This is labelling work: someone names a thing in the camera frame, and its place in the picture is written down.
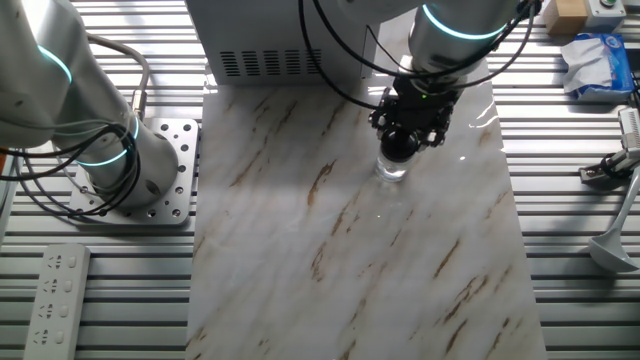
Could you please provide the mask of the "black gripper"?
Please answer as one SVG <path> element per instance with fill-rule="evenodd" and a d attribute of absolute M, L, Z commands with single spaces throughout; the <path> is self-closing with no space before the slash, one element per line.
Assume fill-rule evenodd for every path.
<path fill-rule="evenodd" d="M 369 116 L 377 139 L 381 141 L 399 125 L 406 130 L 419 131 L 420 149 L 440 146 L 450 126 L 458 91 L 436 86 L 424 93 L 410 80 L 401 78 L 394 80 L 393 89 L 397 95 L 383 95 L 377 109 Z"/>

